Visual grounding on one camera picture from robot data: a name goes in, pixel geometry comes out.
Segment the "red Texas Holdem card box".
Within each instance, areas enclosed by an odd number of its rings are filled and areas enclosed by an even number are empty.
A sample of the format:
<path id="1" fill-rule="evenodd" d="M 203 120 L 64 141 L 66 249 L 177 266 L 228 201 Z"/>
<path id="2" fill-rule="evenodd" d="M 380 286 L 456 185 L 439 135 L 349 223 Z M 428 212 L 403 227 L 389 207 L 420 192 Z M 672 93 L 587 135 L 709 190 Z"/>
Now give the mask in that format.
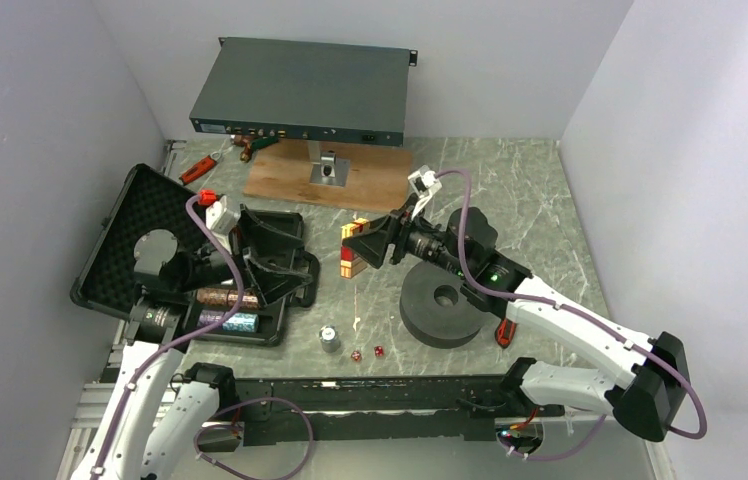
<path id="1" fill-rule="evenodd" d="M 340 245 L 340 276 L 344 279 L 351 279 L 364 271 L 368 264 L 352 249 L 346 247 L 343 241 L 352 237 L 354 234 L 362 233 L 368 229 L 369 220 L 365 218 L 355 218 L 352 222 L 347 223 L 341 228 L 341 245 Z"/>

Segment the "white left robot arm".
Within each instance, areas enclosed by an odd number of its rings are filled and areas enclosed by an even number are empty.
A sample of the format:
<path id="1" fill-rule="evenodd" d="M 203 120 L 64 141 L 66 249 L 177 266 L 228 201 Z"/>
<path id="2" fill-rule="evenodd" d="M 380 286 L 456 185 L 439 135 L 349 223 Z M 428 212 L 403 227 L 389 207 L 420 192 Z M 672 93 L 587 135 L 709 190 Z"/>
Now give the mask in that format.
<path id="1" fill-rule="evenodd" d="M 225 325 L 248 294 L 261 306 L 284 303 L 313 282 L 292 265 L 304 254 L 302 218 L 277 229 L 273 213 L 242 208 L 231 213 L 217 201 L 199 217 L 187 214 L 201 242 L 188 246 L 169 229 L 145 232 L 132 242 L 133 276 L 142 295 L 127 323 L 121 370 L 75 479 L 166 479 L 176 457 L 210 419 L 240 412 L 231 368 L 196 363 L 164 417 L 157 416 L 170 379 L 188 343 Z"/>

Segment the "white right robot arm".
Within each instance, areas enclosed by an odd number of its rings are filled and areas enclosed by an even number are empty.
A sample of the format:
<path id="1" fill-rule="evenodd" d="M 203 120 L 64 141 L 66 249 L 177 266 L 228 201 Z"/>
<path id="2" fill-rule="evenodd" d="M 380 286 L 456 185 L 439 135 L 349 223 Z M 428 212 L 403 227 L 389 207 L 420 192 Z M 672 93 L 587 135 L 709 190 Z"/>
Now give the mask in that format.
<path id="1" fill-rule="evenodd" d="M 707 433 L 679 338 L 668 332 L 653 338 L 595 314 L 500 253 L 497 238 L 476 207 L 454 211 L 444 227 L 403 207 L 342 245 L 374 268 L 405 255 L 429 262 L 457 276 L 468 302 L 502 326 L 537 329 L 588 362 L 575 368 L 518 358 L 501 382 L 501 401 L 510 413 L 545 405 L 592 411 L 651 442 L 670 433 L 689 439 Z"/>

